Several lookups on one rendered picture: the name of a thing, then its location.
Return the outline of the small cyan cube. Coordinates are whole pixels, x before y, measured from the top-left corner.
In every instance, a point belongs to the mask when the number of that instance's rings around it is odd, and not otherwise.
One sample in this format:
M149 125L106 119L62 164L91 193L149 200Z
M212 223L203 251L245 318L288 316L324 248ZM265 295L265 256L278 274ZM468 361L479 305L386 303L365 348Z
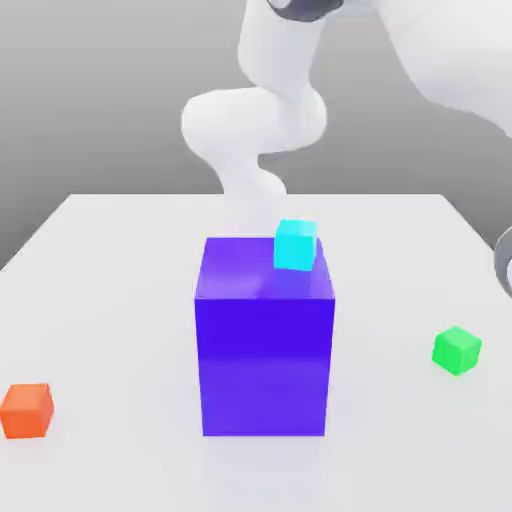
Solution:
M309 272L317 252L317 223L282 219L274 236L273 264L277 269Z

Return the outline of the small green cube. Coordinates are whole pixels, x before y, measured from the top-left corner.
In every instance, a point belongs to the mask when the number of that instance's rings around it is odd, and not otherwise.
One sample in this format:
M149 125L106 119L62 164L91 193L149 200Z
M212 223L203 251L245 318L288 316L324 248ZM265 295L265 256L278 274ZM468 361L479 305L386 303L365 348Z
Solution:
M455 376L476 366L482 340L459 326L439 333L434 342L432 361Z

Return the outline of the small orange cube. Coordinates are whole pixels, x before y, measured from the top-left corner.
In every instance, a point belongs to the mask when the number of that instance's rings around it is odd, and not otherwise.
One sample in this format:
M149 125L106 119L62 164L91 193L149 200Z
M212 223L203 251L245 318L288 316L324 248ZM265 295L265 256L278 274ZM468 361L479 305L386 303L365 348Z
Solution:
M45 437L53 414L47 383L11 385L0 404L0 423L7 439Z

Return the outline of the large purple box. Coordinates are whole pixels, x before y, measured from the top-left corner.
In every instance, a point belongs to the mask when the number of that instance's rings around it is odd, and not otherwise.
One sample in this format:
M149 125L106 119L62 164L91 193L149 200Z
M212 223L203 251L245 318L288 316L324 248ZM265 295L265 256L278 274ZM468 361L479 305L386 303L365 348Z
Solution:
M312 270L273 266L270 238L204 245L195 293L206 436L325 433L335 294L324 254Z

